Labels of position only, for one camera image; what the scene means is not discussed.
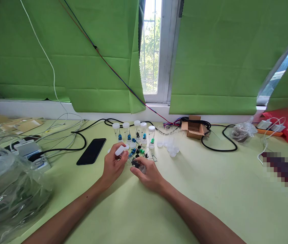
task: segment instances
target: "clear plastic bag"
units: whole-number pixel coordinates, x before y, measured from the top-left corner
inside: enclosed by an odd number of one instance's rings
[[[248,121],[235,125],[230,133],[231,137],[237,142],[246,143],[251,137],[254,137],[258,130],[252,124],[253,117]]]
[[[52,185],[30,169],[26,159],[0,148],[0,243],[42,213],[52,197]]]

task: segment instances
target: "left hand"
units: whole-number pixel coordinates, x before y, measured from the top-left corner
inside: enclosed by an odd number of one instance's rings
[[[109,188],[112,183],[118,179],[124,170],[126,161],[128,160],[128,151],[124,151],[121,159],[114,154],[120,146],[126,145],[123,142],[114,144],[110,152],[104,157],[104,169],[101,180],[104,182],[107,188]]]

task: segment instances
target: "red wire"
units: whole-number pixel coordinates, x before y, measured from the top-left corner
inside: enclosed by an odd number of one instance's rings
[[[68,13],[68,15],[70,16],[70,18],[73,20],[73,22],[75,23],[75,25],[77,25],[77,27],[79,28],[79,30],[83,33],[83,35],[86,37],[86,39],[89,40],[89,42],[91,42],[91,40],[86,36],[86,34],[82,31],[82,29],[78,26],[78,24],[75,22],[75,20],[73,19],[73,17],[70,15],[70,13],[68,12],[68,10],[65,8],[65,6],[61,3],[60,0],[58,0],[59,3],[63,6],[63,8],[65,9],[65,11]],[[110,67],[110,69],[112,71],[114,71],[114,73],[121,79],[121,77],[117,74],[117,72],[106,62],[106,60],[102,57],[102,55],[100,54],[99,50],[96,48],[95,49],[97,51],[97,53],[100,55],[100,57],[103,59],[103,61]],[[154,111],[153,109],[151,109],[149,106],[147,106],[142,100],[139,99],[139,101],[142,102],[142,104],[144,104],[147,108],[149,108],[150,110],[152,110],[154,113],[156,113],[158,116],[160,116],[161,118],[163,118],[164,120],[166,120],[167,122],[169,122],[166,118],[164,118],[162,115],[158,114],[156,111]]]

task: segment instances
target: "window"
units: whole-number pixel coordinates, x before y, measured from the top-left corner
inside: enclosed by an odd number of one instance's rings
[[[146,0],[139,68],[146,102],[166,103],[179,0]]]
[[[269,81],[265,81],[262,88],[260,89],[258,98],[257,98],[257,106],[266,106],[270,99],[271,94],[275,90],[278,85],[280,79],[284,75],[286,69],[288,68],[288,54],[280,64],[279,68],[276,70],[274,75],[271,77]]]

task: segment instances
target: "hand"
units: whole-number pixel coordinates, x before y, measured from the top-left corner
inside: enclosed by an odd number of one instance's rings
[[[138,168],[131,167],[130,171],[138,177],[140,182],[148,189],[162,194],[167,187],[168,182],[161,176],[154,161],[148,160],[143,157],[136,158],[136,161],[146,167],[146,173],[143,174]]]
[[[123,142],[114,144],[110,152],[104,157],[104,169],[101,176],[101,181],[106,188],[109,188],[113,182],[121,175],[124,170],[125,163],[128,160],[128,151],[124,151],[121,159],[114,153],[120,146],[126,146]]]

